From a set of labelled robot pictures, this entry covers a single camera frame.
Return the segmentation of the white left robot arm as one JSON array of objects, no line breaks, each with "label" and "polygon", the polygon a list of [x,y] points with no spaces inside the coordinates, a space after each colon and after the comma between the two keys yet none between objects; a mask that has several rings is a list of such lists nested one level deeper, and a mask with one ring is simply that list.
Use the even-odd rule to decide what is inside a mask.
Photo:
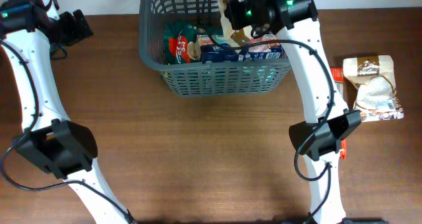
[{"label": "white left robot arm", "polygon": [[22,109],[11,150],[72,188],[96,223],[134,223],[102,175],[91,130],[67,115],[51,68],[57,51],[91,35],[83,13],[61,12],[57,0],[1,0],[1,48]]}]

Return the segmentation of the colourful tissue multipack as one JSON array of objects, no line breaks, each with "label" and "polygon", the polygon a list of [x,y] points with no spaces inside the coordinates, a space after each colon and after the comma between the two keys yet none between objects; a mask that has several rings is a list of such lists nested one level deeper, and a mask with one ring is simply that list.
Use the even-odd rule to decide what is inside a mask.
[{"label": "colourful tissue multipack", "polygon": [[257,59],[279,59],[285,52],[280,43],[271,43],[250,47],[247,50],[228,51],[215,45],[207,35],[199,35],[195,52],[202,63],[220,63],[224,61],[246,61]]}]

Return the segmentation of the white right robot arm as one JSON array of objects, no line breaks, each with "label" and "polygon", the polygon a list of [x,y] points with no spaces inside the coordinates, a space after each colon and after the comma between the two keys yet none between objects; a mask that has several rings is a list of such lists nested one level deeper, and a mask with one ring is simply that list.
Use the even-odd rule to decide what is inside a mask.
[{"label": "white right robot arm", "polygon": [[309,182],[307,223],[345,223],[338,165],[342,141],[360,124],[339,93],[324,52],[314,0],[230,0],[225,15],[235,30],[269,25],[291,63],[305,120],[289,128],[298,176]]}]

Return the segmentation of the red spaghetti packet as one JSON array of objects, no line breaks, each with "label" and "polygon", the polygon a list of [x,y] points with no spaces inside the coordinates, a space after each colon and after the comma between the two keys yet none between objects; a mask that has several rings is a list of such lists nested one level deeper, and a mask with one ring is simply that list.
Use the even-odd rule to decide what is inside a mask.
[{"label": "red spaghetti packet", "polygon": [[[343,69],[341,68],[331,68],[331,73],[334,79],[334,83],[337,86],[337,89],[340,95],[344,96],[344,75]],[[347,156],[347,140],[342,140],[342,148],[340,149],[340,158],[346,159]]]}]

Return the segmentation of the green coffee bag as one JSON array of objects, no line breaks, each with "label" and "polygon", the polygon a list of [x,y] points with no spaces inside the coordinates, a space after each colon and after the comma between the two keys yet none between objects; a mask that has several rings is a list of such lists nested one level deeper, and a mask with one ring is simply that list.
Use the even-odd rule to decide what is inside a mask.
[{"label": "green coffee bag", "polygon": [[184,20],[169,22],[164,30],[164,56],[167,64],[177,65],[199,62],[196,52],[198,35],[222,34],[221,29],[203,24],[193,24]]}]

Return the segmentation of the beige brown snack bag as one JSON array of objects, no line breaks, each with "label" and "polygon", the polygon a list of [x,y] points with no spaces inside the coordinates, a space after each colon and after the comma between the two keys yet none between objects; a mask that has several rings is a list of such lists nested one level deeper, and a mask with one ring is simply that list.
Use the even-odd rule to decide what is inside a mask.
[{"label": "beige brown snack bag", "polygon": [[228,14],[225,10],[229,7],[231,0],[217,0],[218,8],[220,10],[220,23],[222,25],[224,39],[231,47],[245,46],[248,43],[253,43],[259,38],[259,34],[253,33],[252,26],[246,26],[241,30],[234,30],[231,22],[229,21]]},{"label": "beige brown snack bag", "polygon": [[396,97],[394,62],[389,55],[347,58],[344,76],[357,89],[353,109],[363,122],[389,121],[404,117]]}]

